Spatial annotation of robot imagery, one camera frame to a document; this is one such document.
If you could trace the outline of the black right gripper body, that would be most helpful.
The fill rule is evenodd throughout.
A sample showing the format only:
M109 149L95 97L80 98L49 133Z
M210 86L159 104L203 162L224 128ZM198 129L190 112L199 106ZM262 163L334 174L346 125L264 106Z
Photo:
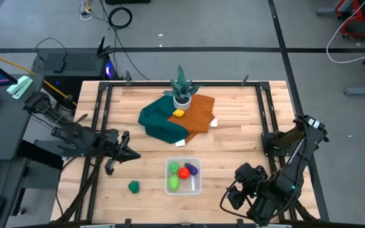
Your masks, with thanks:
M249 163L244 163L236 169L234 178L242 185L243 190L258 192L267 181L268 174L261 165L253 168Z

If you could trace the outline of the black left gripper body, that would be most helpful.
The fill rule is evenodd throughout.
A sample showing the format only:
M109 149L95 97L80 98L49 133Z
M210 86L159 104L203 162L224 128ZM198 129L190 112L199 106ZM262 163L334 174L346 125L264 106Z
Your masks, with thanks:
M117 129L109 129L102 132L99 143L99 153L101 156L107 156L113 159L118 158L118 137L119 133Z

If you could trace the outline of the dark green bell pepper toy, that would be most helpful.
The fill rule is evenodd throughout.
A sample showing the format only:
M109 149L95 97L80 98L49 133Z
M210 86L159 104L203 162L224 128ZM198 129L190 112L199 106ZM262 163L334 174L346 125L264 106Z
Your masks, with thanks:
M128 184L128 189L130 190L130 192L132 194L137 194L139 192L139 190L140 190L139 182L136 181L136 180L131 181Z

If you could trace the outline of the light green cabbage toy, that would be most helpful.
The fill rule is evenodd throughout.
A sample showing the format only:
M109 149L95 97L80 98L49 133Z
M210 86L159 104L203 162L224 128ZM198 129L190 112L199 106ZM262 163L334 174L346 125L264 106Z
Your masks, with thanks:
M167 187L169 191L175 192L179 189L179 178L176 174L172 174L167 179Z

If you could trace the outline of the purple eggplant toy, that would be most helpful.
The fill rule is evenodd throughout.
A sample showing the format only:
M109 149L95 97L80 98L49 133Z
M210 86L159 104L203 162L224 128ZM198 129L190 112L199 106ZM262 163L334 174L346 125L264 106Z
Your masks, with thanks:
M189 170L191 175L196 175L198 173L198 169L194 165L185 163L184 166Z

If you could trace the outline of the red tomato toy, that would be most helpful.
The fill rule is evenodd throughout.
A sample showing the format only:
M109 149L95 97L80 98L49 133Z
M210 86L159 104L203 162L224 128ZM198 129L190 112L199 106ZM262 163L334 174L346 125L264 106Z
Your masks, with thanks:
M180 179L188 179L191 175L191 172L189 171L189 169L187 167L182 167L179 169L178 171L178 176Z

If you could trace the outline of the clear plastic tupperware container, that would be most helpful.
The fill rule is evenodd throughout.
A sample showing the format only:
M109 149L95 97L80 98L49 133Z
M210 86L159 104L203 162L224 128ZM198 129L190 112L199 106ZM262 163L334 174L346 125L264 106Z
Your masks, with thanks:
M172 173L169 171L169 164L177 162L179 169L185 167L185 163L190 163L198 169L196 175L190 175L188 179L179 178L179 189L175 192L169 191L167 187L167 179ZM168 195L199 195L202 192L202 164L197 157L171 157L165 162L164 191Z

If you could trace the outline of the teal cloth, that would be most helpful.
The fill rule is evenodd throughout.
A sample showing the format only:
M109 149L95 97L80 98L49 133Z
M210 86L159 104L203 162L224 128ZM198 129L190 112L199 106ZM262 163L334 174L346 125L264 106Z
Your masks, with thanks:
M184 127L168 121L175 110L173 97L162 96L141 110L138 123L148 136L169 144L176 143L187 138L189 133Z

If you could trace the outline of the brown cloth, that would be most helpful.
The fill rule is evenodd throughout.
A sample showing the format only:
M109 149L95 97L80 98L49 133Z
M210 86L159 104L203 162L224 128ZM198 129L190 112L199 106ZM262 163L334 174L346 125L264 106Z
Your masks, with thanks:
M189 143L198 133L206 133L211 121L215 118L212 114L215 98L194 94L191 97L190 107L181 117L170 116L167 120L184 127L188 131L185 143Z

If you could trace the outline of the succulent plant in white pot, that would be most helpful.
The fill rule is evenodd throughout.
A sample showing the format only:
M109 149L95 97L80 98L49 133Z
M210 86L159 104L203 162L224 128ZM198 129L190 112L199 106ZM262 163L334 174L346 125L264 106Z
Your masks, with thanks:
M181 65L177 68L177 80L170 79L170 91L164 91L165 96L172 97L175 109L186 111L191 106L191 100L196 94L201 84L192 85L192 80L186 80L184 70Z

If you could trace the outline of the black computer tower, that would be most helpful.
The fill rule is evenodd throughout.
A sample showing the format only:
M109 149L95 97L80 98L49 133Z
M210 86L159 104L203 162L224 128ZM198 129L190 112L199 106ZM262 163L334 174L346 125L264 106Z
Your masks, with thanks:
M55 73L53 68L59 61L64 61L65 67L61 73ZM36 74L43 75L45 81L61 92L58 94L55 89L43 85L43 88L55 100L67 106L78 102L84 81L118 79L117 71L110 57L104 55L99 58L92 52L45 53L42 58L39 56L35 58L32 70Z

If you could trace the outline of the black wifi antenna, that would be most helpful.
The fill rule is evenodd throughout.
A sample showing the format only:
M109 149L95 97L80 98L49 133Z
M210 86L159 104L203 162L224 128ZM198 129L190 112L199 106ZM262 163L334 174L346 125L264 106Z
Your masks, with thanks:
M104 55L112 54L115 52L115 50L110 51L110 46L104 47L104 43L105 43L105 37L102 37L96 53L96 56L99 58Z

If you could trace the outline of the mint green stapler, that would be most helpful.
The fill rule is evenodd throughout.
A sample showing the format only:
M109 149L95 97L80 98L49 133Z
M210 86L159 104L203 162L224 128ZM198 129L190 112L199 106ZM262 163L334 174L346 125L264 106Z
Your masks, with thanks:
M24 75L18 79L17 84L9 86L6 92L10 94L13 99L20 99L32 83L33 80Z

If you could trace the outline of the dark grey desk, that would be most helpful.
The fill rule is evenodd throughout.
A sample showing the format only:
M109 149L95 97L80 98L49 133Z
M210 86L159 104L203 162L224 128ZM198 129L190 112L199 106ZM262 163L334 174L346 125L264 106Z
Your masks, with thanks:
M30 120L30 114L23 109L25 101L42 88L43 75L32 75L30 78L33 82L20 99L12 98L6 92L6 86L0 87L0 161L16 156Z

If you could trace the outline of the black metal table frame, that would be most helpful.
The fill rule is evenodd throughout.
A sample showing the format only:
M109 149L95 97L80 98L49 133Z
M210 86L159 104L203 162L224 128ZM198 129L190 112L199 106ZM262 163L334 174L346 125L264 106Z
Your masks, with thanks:
M82 209L92 209L94 223L121 226L130 219L134 227L178 224L229 227L237 218L230 214L230 204L221 201L234 171L242 164L269 167L262 147L261 134L274 127L293 127L293 108L285 81L208 80L200 82L199 94L215 98L214 115L218 126L200 133L186 146L149 137L138 124L139 112L169 89L165 80L113 81L107 93L106 82L85 81L76 111L91 125L94 113L98 125L119 132L129 131L129 146L141 157L116 164L114 173L100 172L98 183L86 197ZM165 162L171 157L197 157L202 164L202 192L199 195L168 195L164 191ZM140 190L132 194L131 181Z

